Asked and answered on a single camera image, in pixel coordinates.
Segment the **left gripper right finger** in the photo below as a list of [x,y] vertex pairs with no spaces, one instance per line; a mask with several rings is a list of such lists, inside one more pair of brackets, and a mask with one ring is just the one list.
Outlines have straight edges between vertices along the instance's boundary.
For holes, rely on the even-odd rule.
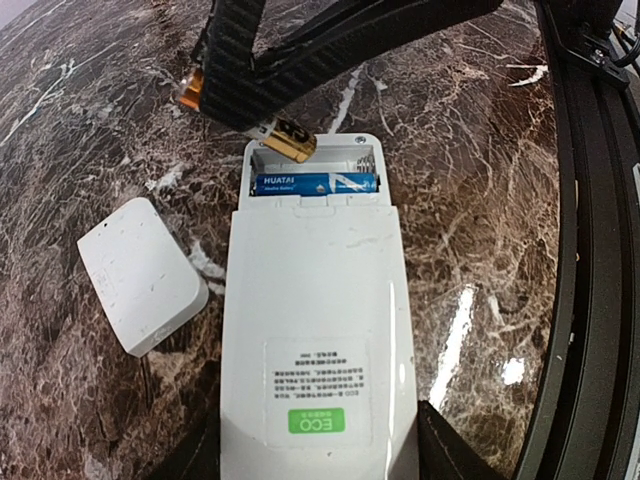
[[418,402],[420,478],[504,480],[464,441],[428,401]]

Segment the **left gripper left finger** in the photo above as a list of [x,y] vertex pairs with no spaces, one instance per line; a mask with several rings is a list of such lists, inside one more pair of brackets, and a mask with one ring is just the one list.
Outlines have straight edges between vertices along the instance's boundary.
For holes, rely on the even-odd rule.
[[220,416],[213,409],[150,474],[150,480],[219,480]]

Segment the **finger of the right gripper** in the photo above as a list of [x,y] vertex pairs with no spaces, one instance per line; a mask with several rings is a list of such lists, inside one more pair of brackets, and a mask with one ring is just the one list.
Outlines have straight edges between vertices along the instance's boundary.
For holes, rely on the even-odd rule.
[[499,1],[338,1],[255,60],[264,120],[343,72],[494,12]]
[[264,8],[263,1],[214,1],[192,51],[203,76],[198,110],[235,131],[268,115],[252,52]]

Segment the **gold battery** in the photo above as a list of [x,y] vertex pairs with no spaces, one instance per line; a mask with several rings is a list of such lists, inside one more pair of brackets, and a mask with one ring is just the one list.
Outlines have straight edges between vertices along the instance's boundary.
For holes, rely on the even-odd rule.
[[[193,69],[179,83],[179,102],[200,112],[200,97],[204,85],[204,76],[200,68]],[[317,138],[298,124],[280,117],[272,117],[243,134],[261,145],[301,164],[316,151]]]

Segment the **blue battery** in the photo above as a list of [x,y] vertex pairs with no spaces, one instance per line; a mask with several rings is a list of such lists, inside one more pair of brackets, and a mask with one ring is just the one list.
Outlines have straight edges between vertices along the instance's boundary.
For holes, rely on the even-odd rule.
[[368,172],[260,174],[252,187],[254,196],[316,197],[377,191],[378,178]]

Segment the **white remote control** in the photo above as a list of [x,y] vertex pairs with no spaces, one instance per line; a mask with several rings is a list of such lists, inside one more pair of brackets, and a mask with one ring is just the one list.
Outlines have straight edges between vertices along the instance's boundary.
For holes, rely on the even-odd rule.
[[[254,196],[260,174],[368,172],[376,193]],[[415,479],[417,390],[399,213],[373,135],[296,164],[251,142],[227,261],[224,479]]]

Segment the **white battery cover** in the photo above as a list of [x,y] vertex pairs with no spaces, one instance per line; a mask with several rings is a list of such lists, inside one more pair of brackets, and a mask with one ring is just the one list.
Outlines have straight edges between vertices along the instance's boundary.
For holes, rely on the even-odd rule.
[[207,304],[204,279],[146,198],[134,198],[77,241],[107,320],[140,358]]

